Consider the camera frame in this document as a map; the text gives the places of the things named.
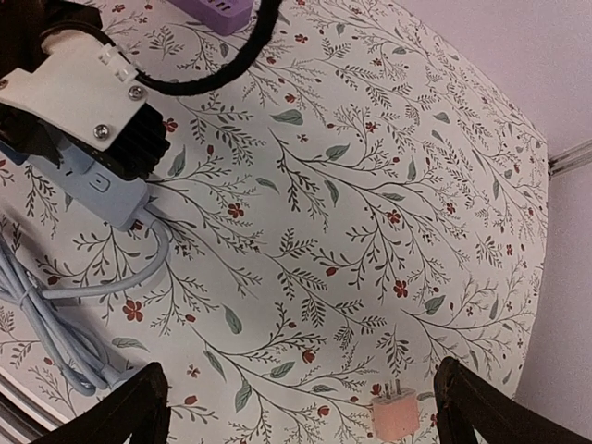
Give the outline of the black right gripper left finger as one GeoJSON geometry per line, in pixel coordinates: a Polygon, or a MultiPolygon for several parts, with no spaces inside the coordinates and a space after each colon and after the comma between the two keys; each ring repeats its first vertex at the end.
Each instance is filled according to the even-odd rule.
{"type": "Polygon", "coordinates": [[[171,409],[160,363],[152,362],[89,411],[34,444],[165,443],[171,409]]]}

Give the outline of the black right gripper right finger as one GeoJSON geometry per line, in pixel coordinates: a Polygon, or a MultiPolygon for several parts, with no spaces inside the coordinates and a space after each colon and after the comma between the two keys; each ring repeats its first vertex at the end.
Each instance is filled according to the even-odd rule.
{"type": "Polygon", "coordinates": [[[479,375],[446,357],[434,376],[441,443],[580,443],[591,441],[519,405],[479,375]]]}

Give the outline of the pink charger cube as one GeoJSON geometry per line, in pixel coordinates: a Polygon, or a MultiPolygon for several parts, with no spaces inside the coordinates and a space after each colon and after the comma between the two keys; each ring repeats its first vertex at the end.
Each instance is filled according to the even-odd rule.
{"type": "Polygon", "coordinates": [[[397,441],[419,430],[420,415],[416,391],[396,378],[371,401],[374,435],[381,441],[397,441]]]}

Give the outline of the light blue power strip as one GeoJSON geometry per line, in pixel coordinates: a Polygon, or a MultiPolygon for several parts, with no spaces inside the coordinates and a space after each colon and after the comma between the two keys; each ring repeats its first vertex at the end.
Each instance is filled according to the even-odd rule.
{"type": "Polygon", "coordinates": [[[154,218],[148,215],[147,184],[141,179],[126,181],[93,160],[61,133],[53,136],[62,162],[54,165],[33,154],[19,154],[5,142],[1,152],[15,164],[31,164],[74,201],[120,231],[142,222],[149,227],[154,218]]]}

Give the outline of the purple power strip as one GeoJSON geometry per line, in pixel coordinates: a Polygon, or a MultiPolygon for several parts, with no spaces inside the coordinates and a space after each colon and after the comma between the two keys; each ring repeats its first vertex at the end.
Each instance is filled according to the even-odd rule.
{"type": "Polygon", "coordinates": [[[211,31],[221,36],[228,36],[249,24],[254,1],[170,0],[169,3],[211,31]]]}

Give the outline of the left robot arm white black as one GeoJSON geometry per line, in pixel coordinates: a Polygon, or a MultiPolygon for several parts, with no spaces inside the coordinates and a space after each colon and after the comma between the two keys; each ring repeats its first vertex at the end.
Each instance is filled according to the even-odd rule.
{"type": "MultiPolygon", "coordinates": [[[[198,80],[156,80],[140,72],[137,80],[167,96],[196,96],[218,90],[244,74],[271,40],[281,3],[263,1],[253,31],[235,58],[217,72],[198,80]]],[[[42,43],[60,31],[81,31],[100,43],[114,41],[102,31],[97,8],[69,1],[3,1],[1,3],[1,74],[15,68],[33,72],[46,59],[42,43]]]]}

